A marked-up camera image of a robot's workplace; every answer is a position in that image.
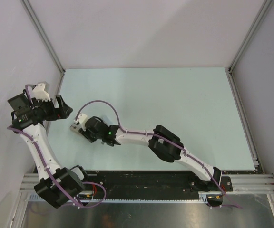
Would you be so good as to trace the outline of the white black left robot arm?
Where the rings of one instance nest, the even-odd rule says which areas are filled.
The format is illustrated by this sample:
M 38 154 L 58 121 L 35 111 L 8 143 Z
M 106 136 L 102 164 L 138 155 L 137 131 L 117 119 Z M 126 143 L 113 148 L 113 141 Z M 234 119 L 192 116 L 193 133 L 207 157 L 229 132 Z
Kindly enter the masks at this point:
M 8 129 L 20 135 L 32 154 L 39 176 L 35 192 L 54 208 L 69 200 L 82 208 L 84 205 L 77 196 L 89 186 L 90 178 L 79 165 L 68 169 L 59 164 L 43 126 L 44 121 L 66 119 L 72 113 L 61 95 L 56 100 L 58 107 L 49 98 L 28 99 L 26 92 L 9 99 L 13 111 Z

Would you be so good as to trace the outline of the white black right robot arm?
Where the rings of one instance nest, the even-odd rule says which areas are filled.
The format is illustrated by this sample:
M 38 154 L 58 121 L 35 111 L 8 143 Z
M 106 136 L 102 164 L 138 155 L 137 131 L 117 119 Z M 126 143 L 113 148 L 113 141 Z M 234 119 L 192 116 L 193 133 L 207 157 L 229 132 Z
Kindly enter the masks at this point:
M 152 131 L 124 130 L 120 125 L 107 125 L 98 117 L 80 114 L 74 121 L 77 132 L 91 143 L 101 140 L 108 146 L 142 145 L 148 147 L 159 159 L 177 162 L 192 171 L 208 190 L 221 186 L 222 171 L 193 155 L 178 136 L 167 128 L 157 125 Z

